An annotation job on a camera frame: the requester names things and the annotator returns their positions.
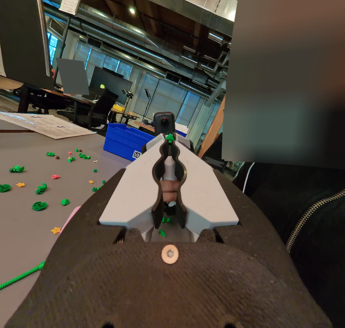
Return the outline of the blue storage bin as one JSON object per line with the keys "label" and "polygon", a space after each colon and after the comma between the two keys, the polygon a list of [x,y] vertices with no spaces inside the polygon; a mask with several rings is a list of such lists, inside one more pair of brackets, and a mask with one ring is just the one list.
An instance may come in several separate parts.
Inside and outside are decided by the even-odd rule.
{"label": "blue storage bin", "polygon": [[144,145],[153,140],[152,136],[125,124],[109,123],[103,149],[109,153],[134,161],[141,156]]}

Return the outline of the wooden beam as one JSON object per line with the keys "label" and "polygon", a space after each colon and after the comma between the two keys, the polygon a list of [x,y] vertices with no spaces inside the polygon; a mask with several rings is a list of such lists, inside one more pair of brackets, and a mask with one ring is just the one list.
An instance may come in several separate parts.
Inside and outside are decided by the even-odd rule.
{"label": "wooden beam", "polygon": [[211,123],[208,132],[205,135],[203,143],[201,144],[201,148],[198,154],[198,157],[201,159],[206,151],[212,146],[213,142],[216,140],[218,136],[219,129],[221,128],[224,120],[224,109],[225,109],[225,100],[226,95],[223,97],[223,100],[218,108],[218,111]]}

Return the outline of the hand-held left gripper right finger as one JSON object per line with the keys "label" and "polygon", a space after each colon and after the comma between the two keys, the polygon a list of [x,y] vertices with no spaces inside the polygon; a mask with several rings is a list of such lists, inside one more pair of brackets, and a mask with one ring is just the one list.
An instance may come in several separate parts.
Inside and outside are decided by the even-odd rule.
{"label": "hand-held left gripper right finger", "polygon": [[187,209],[185,228],[173,217],[172,240],[196,242],[202,230],[237,225],[239,218],[226,196],[213,168],[181,146],[178,160],[187,175],[181,187],[181,198]]}

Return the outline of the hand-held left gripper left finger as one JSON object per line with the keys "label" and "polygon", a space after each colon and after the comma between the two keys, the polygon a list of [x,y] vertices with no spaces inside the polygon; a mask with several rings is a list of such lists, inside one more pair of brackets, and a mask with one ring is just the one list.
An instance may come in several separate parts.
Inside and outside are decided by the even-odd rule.
{"label": "hand-held left gripper left finger", "polygon": [[151,241],[155,227],[159,227],[163,216],[152,216],[142,201],[142,156],[129,164],[115,188],[99,223],[106,226],[122,226],[139,230],[145,242]]}

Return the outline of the black monitor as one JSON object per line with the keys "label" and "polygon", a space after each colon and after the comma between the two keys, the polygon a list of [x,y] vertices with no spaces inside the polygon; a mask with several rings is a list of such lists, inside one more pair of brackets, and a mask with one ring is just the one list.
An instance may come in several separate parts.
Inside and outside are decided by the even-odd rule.
{"label": "black monitor", "polygon": [[113,74],[108,70],[95,66],[89,89],[101,96],[105,89],[118,96],[117,102],[125,105],[127,101],[127,92],[130,92],[132,82]]}

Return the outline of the leaflet in plastic sleeve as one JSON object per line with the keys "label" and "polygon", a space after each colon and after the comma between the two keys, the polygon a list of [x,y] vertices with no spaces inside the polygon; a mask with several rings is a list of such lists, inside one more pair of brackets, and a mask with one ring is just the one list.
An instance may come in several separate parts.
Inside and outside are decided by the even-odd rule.
{"label": "leaflet in plastic sleeve", "polygon": [[91,130],[53,115],[1,112],[0,119],[56,140],[95,134]]}

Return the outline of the person's black jacket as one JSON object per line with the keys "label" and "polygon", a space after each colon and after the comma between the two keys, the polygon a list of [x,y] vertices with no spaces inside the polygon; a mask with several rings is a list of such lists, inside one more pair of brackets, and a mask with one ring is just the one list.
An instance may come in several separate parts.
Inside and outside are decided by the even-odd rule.
{"label": "person's black jacket", "polygon": [[334,327],[345,326],[345,170],[245,162],[233,183],[265,214]]}

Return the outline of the black light stand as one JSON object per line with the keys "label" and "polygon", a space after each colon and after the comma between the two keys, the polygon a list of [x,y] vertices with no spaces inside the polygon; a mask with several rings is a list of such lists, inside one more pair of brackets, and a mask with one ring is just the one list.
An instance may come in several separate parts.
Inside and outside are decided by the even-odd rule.
{"label": "black light stand", "polygon": [[146,117],[147,112],[148,112],[148,109],[149,109],[149,105],[150,105],[150,103],[151,103],[151,95],[150,95],[150,93],[149,93],[149,90],[148,90],[148,89],[144,89],[144,90],[145,90],[145,94],[146,94],[146,96],[147,96],[147,98],[148,98],[148,102],[147,102],[147,106],[146,106],[146,109],[145,109],[143,118]]}

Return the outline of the black board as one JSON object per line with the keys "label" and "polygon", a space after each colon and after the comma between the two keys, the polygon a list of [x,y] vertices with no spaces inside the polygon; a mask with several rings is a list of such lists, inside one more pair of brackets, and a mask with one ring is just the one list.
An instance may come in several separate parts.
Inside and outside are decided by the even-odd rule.
{"label": "black board", "polygon": [[42,0],[0,0],[0,39],[6,72],[1,88],[54,88]]}

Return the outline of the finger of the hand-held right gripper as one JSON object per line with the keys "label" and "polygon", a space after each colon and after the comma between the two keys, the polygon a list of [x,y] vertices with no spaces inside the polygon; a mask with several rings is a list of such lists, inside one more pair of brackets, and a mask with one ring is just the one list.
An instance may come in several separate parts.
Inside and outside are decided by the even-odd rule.
{"label": "finger of the hand-held right gripper", "polygon": [[184,136],[175,136],[175,147],[180,149],[182,145],[191,152],[194,151],[193,144],[189,139],[185,138]]}
{"label": "finger of the hand-held right gripper", "polygon": [[159,134],[154,139],[146,144],[146,152],[148,152],[152,147],[158,145],[159,147],[166,141],[166,136],[164,133]]}

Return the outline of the green toy flower stem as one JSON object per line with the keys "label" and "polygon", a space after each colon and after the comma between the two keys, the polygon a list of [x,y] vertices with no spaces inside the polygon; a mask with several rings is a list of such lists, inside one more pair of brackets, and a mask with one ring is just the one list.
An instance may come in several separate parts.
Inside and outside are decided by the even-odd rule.
{"label": "green toy flower stem", "polygon": [[0,290],[38,272],[38,271],[41,271],[43,268],[44,268],[44,265],[45,265],[45,261],[41,262],[39,265],[37,265],[36,267],[32,268],[31,270],[28,270],[27,272],[24,272],[23,274],[20,274],[2,284],[0,284]]}

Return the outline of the person's right hand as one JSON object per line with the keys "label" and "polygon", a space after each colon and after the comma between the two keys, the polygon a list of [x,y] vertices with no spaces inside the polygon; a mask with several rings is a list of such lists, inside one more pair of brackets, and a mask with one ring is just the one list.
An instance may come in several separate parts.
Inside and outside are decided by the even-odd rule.
{"label": "person's right hand", "polygon": [[161,181],[163,201],[170,203],[176,201],[179,181],[164,179]]}

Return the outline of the pink toy watering can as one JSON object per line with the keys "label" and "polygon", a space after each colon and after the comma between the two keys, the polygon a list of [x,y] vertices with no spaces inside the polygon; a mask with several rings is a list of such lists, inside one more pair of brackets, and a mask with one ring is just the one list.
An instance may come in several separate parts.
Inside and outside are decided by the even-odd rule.
{"label": "pink toy watering can", "polygon": [[74,215],[77,213],[77,211],[80,209],[81,206],[76,207],[72,213],[70,214],[70,216],[68,217],[68,219],[66,220],[65,224],[63,225],[63,227],[60,230],[60,234],[63,232],[64,228],[67,226],[67,224],[70,222],[70,220],[72,219],[72,217],[74,217]]}

